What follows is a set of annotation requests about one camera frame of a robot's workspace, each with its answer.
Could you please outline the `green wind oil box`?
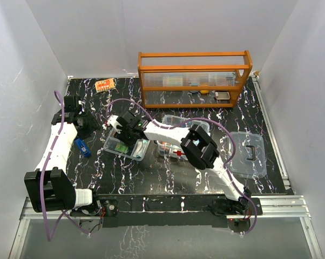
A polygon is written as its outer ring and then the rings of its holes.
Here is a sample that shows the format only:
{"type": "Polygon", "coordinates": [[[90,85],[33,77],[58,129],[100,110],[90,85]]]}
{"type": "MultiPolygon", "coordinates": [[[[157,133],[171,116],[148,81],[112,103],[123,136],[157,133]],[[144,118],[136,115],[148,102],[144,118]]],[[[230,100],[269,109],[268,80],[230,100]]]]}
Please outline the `green wind oil box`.
{"type": "Polygon", "coordinates": [[[126,145],[117,143],[115,146],[115,151],[120,152],[120,153],[127,153],[128,147],[126,145]]]}

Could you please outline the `clear compartment organizer tray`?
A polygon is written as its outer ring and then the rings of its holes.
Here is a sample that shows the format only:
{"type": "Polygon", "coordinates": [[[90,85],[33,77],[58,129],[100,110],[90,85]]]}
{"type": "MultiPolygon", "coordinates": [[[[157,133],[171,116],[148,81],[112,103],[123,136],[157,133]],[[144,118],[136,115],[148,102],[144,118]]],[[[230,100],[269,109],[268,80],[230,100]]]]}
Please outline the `clear compartment organizer tray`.
{"type": "Polygon", "coordinates": [[[134,145],[129,146],[115,138],[115,132],[114,129],[110,131],[109,136],[106,138],[104,143],[104,151],[136,161],[143,160],[150,141],[139,139],[134,145]]]}

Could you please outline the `clear medicine kit box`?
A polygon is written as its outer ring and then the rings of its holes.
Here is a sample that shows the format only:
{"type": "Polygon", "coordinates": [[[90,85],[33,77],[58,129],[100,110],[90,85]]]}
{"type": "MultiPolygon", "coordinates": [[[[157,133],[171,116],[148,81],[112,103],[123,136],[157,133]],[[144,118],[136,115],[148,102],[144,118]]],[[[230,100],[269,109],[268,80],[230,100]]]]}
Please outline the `clear medicine kit box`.
{"type": "MultiPolygon", "coordinates": [[[[182,117],[178,117],[175,115],[166,114],[162,118],[162,123],[167,125],[168,127],[170,127],[170,126],[178,125],[186,120],[187,120],[187,118],[182,118],[182,117]]],[[[193,120],[193,121],[189,121],[189,122],[181,125],[180,127],[191,128],[193,125],[197,125],[197,126],[200,125],[208,135],[211,135],[209,132],[210,125],[209,125],[209,123],[207,123],[205,121],[193,120]]],[[[157,144],[158,154],[160,156],[175,158],[175,159],[178,159],[181,161],[187,160],[187,157],[186,157],[184,151],[179,146],[172,145],[172,144],[164,142],[164,141],[155,141],[155,143],[157,144]]]]}

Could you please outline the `clear kit box lid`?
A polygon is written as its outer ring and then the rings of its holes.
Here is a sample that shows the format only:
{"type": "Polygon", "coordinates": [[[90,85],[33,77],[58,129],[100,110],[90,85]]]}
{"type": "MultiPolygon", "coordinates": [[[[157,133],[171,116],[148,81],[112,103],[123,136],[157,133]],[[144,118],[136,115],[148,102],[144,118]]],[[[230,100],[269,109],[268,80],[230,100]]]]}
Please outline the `clear kit box lid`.
{"type": "Polygon", "coordinates": [[[236,146],[235,155],[228,163],[237,178],[258,179],[267,174],[264,140],[261,135],[231,132],[236,146]]]}

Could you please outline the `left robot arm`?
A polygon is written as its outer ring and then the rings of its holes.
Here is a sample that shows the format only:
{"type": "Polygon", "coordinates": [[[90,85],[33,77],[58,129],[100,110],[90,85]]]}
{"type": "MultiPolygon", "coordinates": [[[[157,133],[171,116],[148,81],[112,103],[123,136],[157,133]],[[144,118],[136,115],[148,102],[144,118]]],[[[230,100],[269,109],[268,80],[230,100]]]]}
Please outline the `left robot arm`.
{"type": "Polygon", "coordinates": [[[64,108],[51,122],[51,135],[43,157],[33,172],[27,172],[24,183],[34,211],[41,213],[82,207],[89,215],[100,212],[101,202],[90,189],[76,189],[66,173],[72,144],[85,157],[90,151],[84,140],[100,129],[93,114],[82,108],[79,96],[65,96],[64,108]]]}

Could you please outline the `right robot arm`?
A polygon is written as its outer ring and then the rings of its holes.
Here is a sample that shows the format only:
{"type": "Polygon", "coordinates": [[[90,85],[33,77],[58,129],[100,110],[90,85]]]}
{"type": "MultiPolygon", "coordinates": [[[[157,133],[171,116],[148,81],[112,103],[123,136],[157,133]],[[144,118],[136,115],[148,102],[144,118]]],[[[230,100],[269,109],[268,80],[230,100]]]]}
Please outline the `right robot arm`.
{"type": "Polygon", "coordinates": [[[110,116],[107,124],[115,130],[115,137],[127,145],[146,139],[178,146],[194,168],[219,179],[225,197],[231,200],[231,210],[243,214],[249,209],[251,192],[233,176],[227,167],[229,160],[222,160],[217,144],[200,125],[182,127],[192,120],[171,126],[155,119],[141,120],[127,111],[110,116]]]}

